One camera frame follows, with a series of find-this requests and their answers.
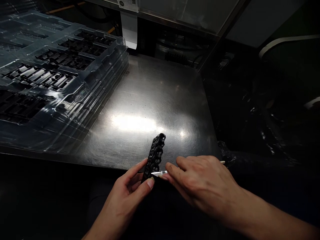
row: right hand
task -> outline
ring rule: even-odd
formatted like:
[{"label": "right hand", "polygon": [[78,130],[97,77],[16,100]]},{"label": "right hand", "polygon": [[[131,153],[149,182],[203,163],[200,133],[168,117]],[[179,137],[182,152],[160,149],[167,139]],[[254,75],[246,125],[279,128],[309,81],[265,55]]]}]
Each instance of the right hand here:
[{"label": "right hand", "polygon": [[213,156],[177,157],[167,162],[168,180],[192,206],[230,227],[250,208],[248,191],[241,188],[229,170]]}]

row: white label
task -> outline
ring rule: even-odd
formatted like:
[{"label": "white label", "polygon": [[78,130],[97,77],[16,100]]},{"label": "white label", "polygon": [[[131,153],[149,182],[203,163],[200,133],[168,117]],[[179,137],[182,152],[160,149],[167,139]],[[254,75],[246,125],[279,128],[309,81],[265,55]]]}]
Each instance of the white label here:
[{"label": "white label", "polygon": [[118,0],[119,8],[139,12],[138,11],[138,0]]}]

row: black molded part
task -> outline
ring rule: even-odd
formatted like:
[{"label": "black molded part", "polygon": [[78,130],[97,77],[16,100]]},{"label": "black molded part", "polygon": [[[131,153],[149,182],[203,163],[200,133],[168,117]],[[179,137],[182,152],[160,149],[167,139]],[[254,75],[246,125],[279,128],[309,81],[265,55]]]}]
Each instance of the black molded part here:
[{"label": "black molded part", "polygon": [[113,42],[114,39],[108,39],[107,37],[100,37],[91,33],[87,33],[87,32],[80,32],[78,35],[78,37],[82,37],[84,38],[84,40],[88,41],[88,42],[98,42],[98,43],[102,43],[105,45],[110,46]]},{"label": "black molded part", "polygon": [[67,66],[79,70],[85,70],[90,63],[93,62],[91,59],[86,59],[79,55],[74,55],[72,52],[60,53],[53,50],[49,50],[42,54],[38,59],[48,61],[52,65]]},{"label": "black molded part", "polygon": [[148,178],[152,177],[151,173],[159,171],[159,163],[161,162],[161,156],[163,153],[164,140],[166,139],[166,135],[160,133],[156,136],[151,145],[151,150],[148,156],[148,162],[143,172],[143,177],[141,182],[144,182]]},{"label": "black molded part", "polygon": [[53,98],[31,97],[8,90],[0,90],[0,119],[26,124]]},{"label": "black molded part", "polygon": [[94,45],[92,42],[87,41],[73,41],[68,39],[66,42],[59,44],[62,47],[69,48],[70,51],[75,53],[89,53],[95,56],[100,56],[106,50],[106,47]]},{"label": "black molded part", "polygon": [[76,76],[48,71],[43,68],[22,64],[11,72],[2,74],[9,79],[16,79],[24,88],[40,87],[62,92]]}]

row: clear plastic tray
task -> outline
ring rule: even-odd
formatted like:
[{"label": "clear plastic tray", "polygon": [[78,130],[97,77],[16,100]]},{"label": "clear plastic tray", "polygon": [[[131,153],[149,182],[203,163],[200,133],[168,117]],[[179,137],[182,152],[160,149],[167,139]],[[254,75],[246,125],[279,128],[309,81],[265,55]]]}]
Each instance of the clear plastic tray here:
[{"label": "clear plastic tray", "polygon": [[0,22],[0,144],[68,154],[128,67],[122,37],[35,11]]}]

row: wrist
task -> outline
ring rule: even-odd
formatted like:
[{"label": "wrist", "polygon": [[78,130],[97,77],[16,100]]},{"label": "wrist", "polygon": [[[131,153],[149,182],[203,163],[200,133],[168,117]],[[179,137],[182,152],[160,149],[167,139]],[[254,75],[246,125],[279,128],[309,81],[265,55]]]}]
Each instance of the wrist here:
[{"label": "wrist", "polygon": [[231,208],[232,212],[226,226],[245,234],[245,232],[251,232],[251,229],[255,228],[260,220],[259,213],[268,212],[270,205],[253,193],[239,188],[236,202]]}]

